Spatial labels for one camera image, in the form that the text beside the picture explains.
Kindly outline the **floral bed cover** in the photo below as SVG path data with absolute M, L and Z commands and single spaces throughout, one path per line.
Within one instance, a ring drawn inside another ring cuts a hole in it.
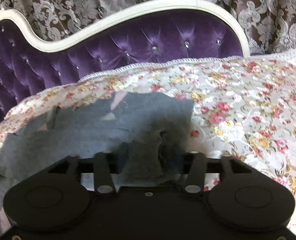
M 55 106 L 93 105 L 117 94 L 160 92 L 191 99 L 189 150 L 230 154 L 291 190 L 296 198 L 296 50 L 267 56 L 136 63 L 92 73 L 46 89 L 12 108 L 0 124 L 6 135 Z M 296 208 L 289 229 L 296 234 Z

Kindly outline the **grey argyle sweater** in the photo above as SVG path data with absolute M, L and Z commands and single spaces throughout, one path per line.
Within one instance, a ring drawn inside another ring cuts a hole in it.
M 33 118 L 6 135 L 0 148 L 0 211 L 12 186 L 71 154 L 128 154 L 126 166 L 114 177 L 117 186 L 154 186 L 172 179 L 170 161 L 185 149 L 193 108 L 192 100 L 162 93 L 116 93 Z

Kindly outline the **purple tufted chaise sofa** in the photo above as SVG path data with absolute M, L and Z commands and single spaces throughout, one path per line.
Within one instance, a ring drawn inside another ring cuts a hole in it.
M 0 10 L 0 122 L 23 99 L 132 63 L 249 56 L 245 32 L 204 0 L 155 0 L 112 14 L 56 42 L 15 9 Z

